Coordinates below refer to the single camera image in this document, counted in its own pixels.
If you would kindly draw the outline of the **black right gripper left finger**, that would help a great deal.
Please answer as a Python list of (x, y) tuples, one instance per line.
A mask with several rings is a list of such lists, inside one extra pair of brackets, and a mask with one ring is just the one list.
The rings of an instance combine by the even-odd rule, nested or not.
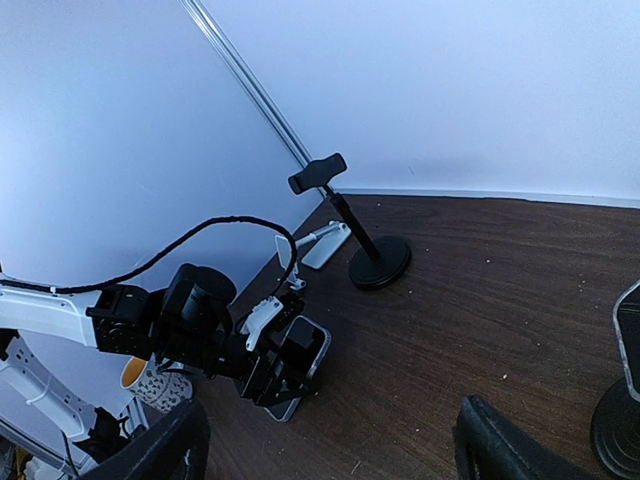
[(115, 456), (84, 475), (86, 479), (203, 479), (210, 427), (195, 399), (181, 402)]

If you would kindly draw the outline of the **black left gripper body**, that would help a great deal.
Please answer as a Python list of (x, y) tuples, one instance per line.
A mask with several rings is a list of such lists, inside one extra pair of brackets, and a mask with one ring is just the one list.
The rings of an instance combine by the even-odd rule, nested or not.
[(240, 331), (232, 334), (221, 347), (213, 374), (233, 379), (239, 395), (259, 407), (275, 404), (275, 395), (281, 391), (290, 391), (293, 398), (309, 396), (310, 379), (286, 365), (279, 355), (292, 322), (280, 332), (264, 335), (254, 352), (246, 350)]

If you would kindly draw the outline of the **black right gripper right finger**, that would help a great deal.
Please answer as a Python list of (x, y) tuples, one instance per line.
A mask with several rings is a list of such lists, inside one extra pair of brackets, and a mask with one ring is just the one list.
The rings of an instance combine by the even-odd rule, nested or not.
[(591, 479), (477, 395), (463, 399), (452, 429), (460, 479)]

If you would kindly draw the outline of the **smartphone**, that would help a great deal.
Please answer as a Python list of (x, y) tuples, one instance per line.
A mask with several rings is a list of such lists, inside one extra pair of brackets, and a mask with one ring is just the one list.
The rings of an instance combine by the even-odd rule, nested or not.
[(612, 320), (627, 390), (639, 401), (639, 281), (616, 300)]
[(323, 362), (331, 341), (331, 333), (325, 327), (299, 315), (288, 328), (279, 355), (286, 365), (312, 379)]

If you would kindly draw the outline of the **white folding phone stand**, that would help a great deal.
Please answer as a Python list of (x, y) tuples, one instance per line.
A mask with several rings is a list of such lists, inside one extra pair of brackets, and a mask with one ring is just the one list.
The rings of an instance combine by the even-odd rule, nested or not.
[(295, 261), (286, 279), (289, 288), (300, 291), (306, 287), (306, 282), (298, 276), (298, 263), (313, 270), (320, 270), (350, 236), (351, 229), (344, 222), (332, 220), (299, 238), (296, 241), (299, 260)]

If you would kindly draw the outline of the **black smartphone no case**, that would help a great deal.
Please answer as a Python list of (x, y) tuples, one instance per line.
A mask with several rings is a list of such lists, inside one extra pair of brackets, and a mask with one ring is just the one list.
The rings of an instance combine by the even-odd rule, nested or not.
[(281, 391), (275, 395), (275, 400), (275, 404), (264, 407), (264, 410), (274, 421), (285, 423), (293, 416), (301, 398), (293, 398), (290, 395), (290, 391)]

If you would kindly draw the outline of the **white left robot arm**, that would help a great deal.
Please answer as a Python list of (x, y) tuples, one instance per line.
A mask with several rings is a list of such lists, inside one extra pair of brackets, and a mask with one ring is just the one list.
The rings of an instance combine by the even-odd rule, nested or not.
[(242, 323), (229, 311), (235, 295), (226, 275), (192, 264), (153, 292), (121, 283), (66, 292), (3, 279), (1, 380), (58, 427), (67, 448), (96, 463), (127, 447), (135, 430), (66, 387), (30, 350), (26, 332), (139, 360), (135, 383), (147, 388), (161, 373), (229, 378), (242, 398), (285, 421), (317, 392), (329, 336), (303, 315), (294, 293), (267, 297)]

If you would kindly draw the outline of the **black round-base phone stand rear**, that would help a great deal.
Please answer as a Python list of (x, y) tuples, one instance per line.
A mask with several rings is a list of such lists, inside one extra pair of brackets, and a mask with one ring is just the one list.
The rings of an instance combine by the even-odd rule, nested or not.
[(625, 378), (611, 385), (596, 405), (590, 443), (612, 478), (639, 480), (639, 402), (630, 395)]

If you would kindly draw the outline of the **black round-base stand front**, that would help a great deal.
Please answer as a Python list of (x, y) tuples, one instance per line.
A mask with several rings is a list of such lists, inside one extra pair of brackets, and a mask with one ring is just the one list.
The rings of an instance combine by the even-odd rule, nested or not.
[(300, 195), (312, 188), (323, 190), (351, 230), (360, 248), (349, 263), (352, 284), (364, 291), (385, 288), (397, 281), (409, 267), (412, 252), (408, 243), (399, 236), (383, 236), (372, 239), (352, 212), (346, 199), (329, 185), (337, 175), (344, 173), (347, 165), (340, 153), (321, 160), (313, 160), (301, 171), (288, 178), (294, 194)]

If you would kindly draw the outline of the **floral mug yellow inside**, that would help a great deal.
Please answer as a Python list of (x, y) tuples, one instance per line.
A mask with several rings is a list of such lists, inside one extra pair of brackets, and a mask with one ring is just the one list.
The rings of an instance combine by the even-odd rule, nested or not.
[(193, 397), (192, 383), (179, 373), (159, 372), (150, 361), (131, 357), (120, 386), (154, 410), (167, 414), (182, 401)]

